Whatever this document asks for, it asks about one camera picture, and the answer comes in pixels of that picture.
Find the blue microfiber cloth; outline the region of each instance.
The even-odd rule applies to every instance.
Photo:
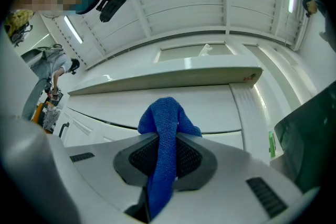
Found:
[[[147,183],[149,210],[153,219],[172,196],[176,178],[176,133],[202,135],[172,97],[160,98],[147,108],[140,119],[138,132],[157,132],[160,137],[156,168]]]

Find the ceiling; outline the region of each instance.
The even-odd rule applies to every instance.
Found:
[[[69,29],[65,32],[74,51],[87,68],[122,50],[162,37],[196,31],[222,31],[225,35],[251,33],[300,45],[306,24],[301,5],[288,12],[289,0],[127,0],[108,23],[93,9],[70,16],[82,36],[79,44]]]

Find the gray shirt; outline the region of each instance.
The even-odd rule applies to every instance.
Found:
[[[72,65],[71,58],[65,54],[63,50],[51,54],[47,61],[50,64],[51,74],[59,70],[61,67],[64,69],[64,73],[66,73],[69,71]]]

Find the person's arm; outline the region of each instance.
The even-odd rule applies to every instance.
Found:
[[[64,69],[63,67],[61,67],[60,69],[58,69],[55,74],[54,74],[54,88],[57,88],[57,82],[58,82],[58,78],[64,74]]]

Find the black vent slot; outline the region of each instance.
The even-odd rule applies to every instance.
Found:
[[[94,157],[94,155],[91,152],[87,152],[79,155],[70,156],[70,159],[72,160],[73,163],[75,163],[92,157]]]
[[[286,210],[286,204],[278,197],[278,195],[276,195],[276,193],[261,177],[251,178],[246,180],[246,183],[256,195],[257,199],[266,210],[270,218],[273,218]]]
[[[184,177],[195,171],[202,162],[202,155],[188,144],[176,138],[176,175]]]
[[[130,163],[142,173],[150,176],[156,167],[157,152],[159,148],[159,138],[144,145],[140,149],[131,153],[129,157]]]

